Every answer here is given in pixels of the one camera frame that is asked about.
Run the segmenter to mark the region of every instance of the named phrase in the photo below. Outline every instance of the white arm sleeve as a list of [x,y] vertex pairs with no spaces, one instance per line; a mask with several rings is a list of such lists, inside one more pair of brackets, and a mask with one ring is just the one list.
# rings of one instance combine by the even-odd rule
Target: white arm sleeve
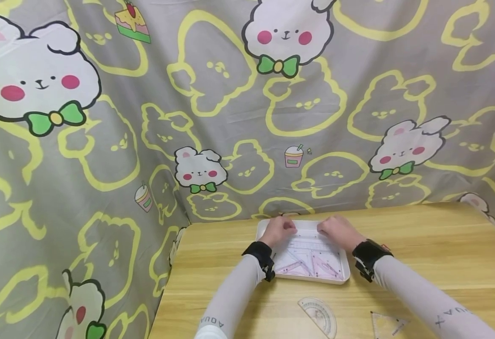
[[246,254],[219,286],[195,339],[232,339],[253,291],[265,276],[257,258]]
[[393,292],[441,339],[495,339],[495,331],[456,300],[392,256],[373,266],[375,281]]

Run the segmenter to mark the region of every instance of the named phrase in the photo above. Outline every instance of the triangle ruler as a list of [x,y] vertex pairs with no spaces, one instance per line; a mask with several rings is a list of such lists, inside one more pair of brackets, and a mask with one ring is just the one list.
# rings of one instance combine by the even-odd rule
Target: triangle ruler
[[328,339],[336,337],[336,317],[330,307],[316,298],[303,298],[298,305],[311,318],[315,325],[327,336]]
[[409,324],[409,320],[392,317],[390,315],[382,315],[372,313],[373,338],[374,339],[395,339],[398,333]]

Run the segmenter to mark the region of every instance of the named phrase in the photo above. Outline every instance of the person's left hand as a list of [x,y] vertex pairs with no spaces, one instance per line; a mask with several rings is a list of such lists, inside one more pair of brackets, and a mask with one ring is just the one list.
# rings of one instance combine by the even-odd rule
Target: person's left hand
[[259,242],[264,242],[273,249],[275,246],[288,240],[297,231],[291,219],[287,217],[271,218]]

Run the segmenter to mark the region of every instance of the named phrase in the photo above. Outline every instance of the light wood tabletop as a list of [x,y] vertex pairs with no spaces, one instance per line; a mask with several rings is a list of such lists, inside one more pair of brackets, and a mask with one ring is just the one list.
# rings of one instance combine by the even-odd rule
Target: light wood tabletop
[[[384,243],[409,265],[495,329],[495,228],[465,204],[341,212],[365,236]],[[331,215],[297,216],[323,220]],[[181,240],[150,339],[194,338],[206,306],[254,241],[257,220],[193,224]],[[344,285],[274,279],[261,282],[235,339],[325,339],[298,306],[303,297],[332,308],[336,339],[372,339],[371,311],[411,320],[396,338],[435,338],[391,293],[361,278],[349,258],[351,278]]]

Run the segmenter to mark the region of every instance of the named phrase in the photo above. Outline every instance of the hand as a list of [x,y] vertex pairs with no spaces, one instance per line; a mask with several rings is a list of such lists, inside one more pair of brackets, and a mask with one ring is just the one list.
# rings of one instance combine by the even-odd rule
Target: hand
[[316,229],[347,253],[352,253],[359,243],[366,241],[366,237],[361,235],[346,218],[339,214],[327,218],[317,225]]
[[287,217],[271,218],[259,242],[264,242],[273,249],[275,246],[288,240],[297,231],[291,219]]

